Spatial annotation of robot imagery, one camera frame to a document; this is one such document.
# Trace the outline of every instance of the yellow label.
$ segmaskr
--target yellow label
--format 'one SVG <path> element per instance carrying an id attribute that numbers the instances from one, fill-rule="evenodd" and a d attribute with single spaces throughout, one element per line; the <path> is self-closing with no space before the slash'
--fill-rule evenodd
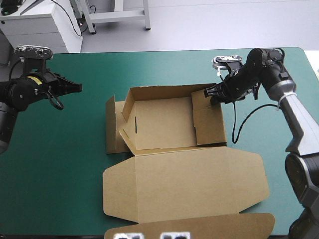
<path id="1" fill-rule="evenodd" d="M 42 82 L 40 81 L 40 79 L 36 78 L 35 76 L 26 76 L 32 80 L 34 80 L 38 85 L 41 85 Z"/>

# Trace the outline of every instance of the black cable cord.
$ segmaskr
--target black cable cord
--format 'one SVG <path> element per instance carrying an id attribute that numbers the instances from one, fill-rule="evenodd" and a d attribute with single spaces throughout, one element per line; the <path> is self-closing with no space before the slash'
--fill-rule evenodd
<path id="1" fill-rule="evenodd" d="M 54 2 L 55 4 L 57 4 L 60 8 L 62 8 L 62 10 L 65 12 L 65 14 L 68 16 L 68 18 L 69 18 L 69 20 L 70 20 L 70 22 L 71 22 L 71 24 L 72 24 L 72 27 L 73 27 L 73 30 L 74 30 L 74 32 L 75 32 L 75 34 L 77 34 L 78 36 L 83 36 L 83 34 L 82 34 L 82 32 L 81 32 L 81 34 L 79 34 L 76 30 L 75 30 L 75 27 L 74 27 L 74 24 L 73 24 L 73 22 L 72 22 L 72 20 L 71 20 L 71 17 L 70 17 L 70 15 L 67 13 L 67 11 L 64 9 L 64 7 L 62 7 L 59 3 L 57 3 L 55 0 L 51 0 L 52 2 Z"/>
<path id="2" fill-rule="evenodd" d="M 16 65 L 19 64 L 20 62 L 21 62 L 21 59 L 18 60 L 17 62 L 15 62 L 15 63 L 13 64 L 13 66 L 11 67 L 10 73 L 9 73 L 9 81 L 12 79 L 12 73 L 13 73 L 14 68 L 15 68 Z"/>
<path id="3" fill-rule="evenodd" d="M 234 127 L 233 127 L 233 132 L 232 132 L 232 141 L 233 141 L 233 144 L 236 144 L 238 139 L 239 139 L 239 136 L 240 136 L 240 132 L 241 132 L 241 129 L 243 128 L 245 122 L 248 120 L 248 118 L 254 113 L 256 112 L 257 110 L 261 109 L 261 108 L 264 108 L 264 107 L 267 107 L 267 106 L 272 106 L 272 107 L 278 107 L 278 105 L 274 105 L 274 104 L 265 104 L 265 105 L 262 105 L 262 106 L 259 106 L 257 108 L 255 108 L 253 111 L 251 111 L 247 117 L 244 119 L 244 121 L 241 123 L 240 127 L 239 127 L 239 130 L 238 130 L 238 133 L 237 133 L 237 136 L 236 136 L 236 139 L 234 138 L 235 136 L 235 128 L 236 128 L 236 106 L 235 106 L 235 102 L 233 102 L 233 106 L 234 106 Z"/>
<path id="4" fill-rule="evenodd" d="M 56 109 L 58 110 L 63 110 L 64 109 L 64 105 L 62 104 L 62 102 L 59 100 L 59 98 L 57 98 L 56 96 L 54 96 L 50 91 L 46 92 L 46 91 L 38 91 L 39 93 L 43 93 L 45 94 L 49 101 L 50 101 L 50 104 L 55 107 Z"/>

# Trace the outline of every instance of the white metal bracket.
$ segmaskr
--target white metal bracket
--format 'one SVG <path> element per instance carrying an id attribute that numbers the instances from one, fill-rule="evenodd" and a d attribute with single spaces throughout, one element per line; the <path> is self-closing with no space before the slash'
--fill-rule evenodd
<path id="1" fill-rule="evenodd" d="M 87 0 L 80 0 L 83 14 L 85 16 L 86 22 L 90 33 L 95 34 L 95 23 L 103 22 L 116 22 L 116 21 L 132 21 L 132 20 L 145 20 L 145 29 L 151 29 L 150 21 L 150 11 L 149 11 L 149 1 L 143 0 L 144 10 L 131 10 L 123 11 L 124 0 L 115 0 L 114 11 L 112 12 L 102 12 L 102 13 L 92 13 Z"/>

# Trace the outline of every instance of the green tabletop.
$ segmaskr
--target green tabletop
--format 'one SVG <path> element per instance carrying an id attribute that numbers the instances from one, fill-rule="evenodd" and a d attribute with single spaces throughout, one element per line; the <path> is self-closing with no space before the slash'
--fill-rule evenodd
<path id="1" fill-rule="evenodd" d="M 176 52 L 58 54 L 52 71 L 83 83 L 83 92 L 61 97 L 63 111 L 48 101 L 20 113 L 9 150 L 0 156 L 0 233 L 101 235 L 132 222 L 106 216 L 102 209 L 102 173 L 130 154 L 105 153 L 105 102 L 113 94 L 124 100 L 129 87 L 219 82 L 210 60 L 241 55 L 250 49 Z M 319 119 L 318 80 L 299 48 L 286 48 L 285 65 L 297 93 Z M 248 96 L 237 103 L 241 121 L 255 107 L 271 102 Z M 286 177 L 285 149 L 292 136 L 281 112 L 263 108 L 231 143 L 233 107 L 223 105 L 228 146 L 262 155 L 270 197 L 245 212 L 275 215 L 273 234 L 286 234 L 302 207 Z"/>

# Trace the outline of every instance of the robotic arm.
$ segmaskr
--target robotic arm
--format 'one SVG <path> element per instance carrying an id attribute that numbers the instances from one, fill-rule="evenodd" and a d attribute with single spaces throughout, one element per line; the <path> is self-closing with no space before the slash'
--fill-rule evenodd
<path id="1" fill-rule="evenodd" d="M 82 91 L 82 84 L 70 82 L 46 68 L 46 60 L 53 56 L 49 48 L 19 45 L 15 54 L 23 63 L 23 74 L 18 79 L 10 77 L 9 81 L 0 82 L 0 154 L 9 146 L 19 112 L 43 99 L 62 110 L 59 96 Z"/>
<path id="2" fill-rule="evenodd" d="M 246 64 L 239 56 L 215 57 L 213 66 L 228 70 L 225 79 L 204 90 L 211 103 L 230 103 L 249 93 L 258 98 L 263 85 L 269 98 L 283 111 L 293 139 L 285 168 L 298 201 L 305 208 L 291 225 L 289 239 L 319 239 L 319 126 L 295 93 L 296 84 L 283 65 L 282 49 L 253 49 Z"/>

